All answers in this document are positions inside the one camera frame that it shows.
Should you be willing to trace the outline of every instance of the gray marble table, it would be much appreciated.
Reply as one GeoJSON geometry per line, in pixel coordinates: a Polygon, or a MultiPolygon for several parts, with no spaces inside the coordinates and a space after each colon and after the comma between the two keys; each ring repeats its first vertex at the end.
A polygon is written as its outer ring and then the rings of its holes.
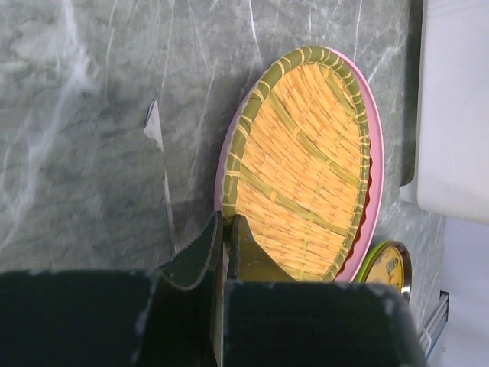
{"type": "Polygon", "coordinates": [[[409,247],[419,325],[437,302],[444,226],[399,200],[413,169],[421,12],[417,0],[0,1],[0,269],[167,260],[164,172],[179,248],[212,210],[243,95],[282,54],[321,44],[353,59],[377,100],[375,241],[409,247]],[[143,133],[155,97],[164,153],[143,133]]]}

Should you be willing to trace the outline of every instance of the pink tray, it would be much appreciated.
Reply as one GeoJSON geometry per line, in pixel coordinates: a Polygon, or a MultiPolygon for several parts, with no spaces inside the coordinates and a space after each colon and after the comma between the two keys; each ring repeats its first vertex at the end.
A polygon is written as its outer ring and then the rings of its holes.
{"type": "MultiPolygon", "coordinates": [[[[364,222],[361,224],[358,239],[353,244],[342,269],[335,278],[335,281],[353,281],[358,269],[361,267],[364,257],[367,254],[368,248],[370,247],[372,237],[374,236],[375,226],[377,225],[379,210],[381,208],[382,187],[384,185],[384,141],[382,139],[381,118],[374,101],[374,95],[368,86],[367,80],[350,59],[336,50],[330,50],[339,55],[351,67],[351,71],[357,78],[357,82],[360,86],[361,94],[364,99],[368,118],[368,129],[371,139],[371,184],[368,188],[367,197],[367,200],[370,201],[365,208],[364,218],[362,219],[364,222]]],[[[248,100],[248,97],[249,93],[243,99],[243,102],[239,106],[235,117],[232,119],[222,145],[215,178],[215,210],[222,210],[222,184],[225,173],[224,164],[226,162],[226,158],[228,157],[232,136],[238,124],[238,117],[241,115],[242,109],[245,102],[248,100]]]]}

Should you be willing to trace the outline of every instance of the woven bamboo surface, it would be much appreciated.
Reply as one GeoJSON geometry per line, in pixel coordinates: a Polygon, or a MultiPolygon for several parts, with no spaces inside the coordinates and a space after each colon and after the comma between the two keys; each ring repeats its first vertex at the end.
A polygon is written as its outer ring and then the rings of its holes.
{"type": "Polygon", "coordinates": [[[245,103],[226,161],[222,211],[297,280],[331,281],[364,209],[370,140],[360,89],[324,47],[280,58],[245,103]]]}

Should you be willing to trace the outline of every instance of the pink plate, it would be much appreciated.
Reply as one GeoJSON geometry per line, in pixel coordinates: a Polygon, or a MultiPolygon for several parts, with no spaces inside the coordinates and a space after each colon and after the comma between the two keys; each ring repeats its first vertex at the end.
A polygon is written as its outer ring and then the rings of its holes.
{"type": "MultiPolygon", "coordinates": [[[[343,264],[342,269],[336,275],[335,281],[353,281],[358,269],[361,267],[361,263],[367,254],[367,250],[370,246],[372,237],[374,236],[375,226],[377,224],[377,218],[381,207],[382,187],[384,185],[384,141],[382,139],[381,118],[375,105],[374,95],[368,86],[367,80],[361,74],[361,71],[340,52],[330,49],[337,55],[339,55],[350,67],[351,71],[357,78],[358,85],[360,86],[361,94],[364,99],[365,109],[368,118],[368,129],[371,139],[371,172],[370,179],[371,184],[368,188],[367,200],[370,200],[367,204],[364,212],[363,224],[360,227],[360,233],[357,241],[353,244],[348,257],[343,264]]],[[[249,97],[248,93],[243,99],[243,102],[238,108],[235,117],[229,126],[226,133],[224,143],[222,145],[221,155],[219,156],[219,163],[217,167],[217,174],[215,178],[215,195],[214,195],[214,208],[215,210],[222,209],[222,185],[224,180],[226,158],[228,157],[229,148],[231,146],[232,136],[238,125],[238,117],[241,114],[243,107],[249,97]]]]}

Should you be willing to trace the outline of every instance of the white wall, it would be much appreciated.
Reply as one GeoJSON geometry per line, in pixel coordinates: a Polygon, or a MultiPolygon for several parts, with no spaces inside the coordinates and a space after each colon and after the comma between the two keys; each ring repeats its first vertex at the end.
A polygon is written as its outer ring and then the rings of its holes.
{"type": "Polygon", "coordinates": [[[489,226],[448,219],[442,289],[450,293],[444,367],[489,365],[489,226]]]}

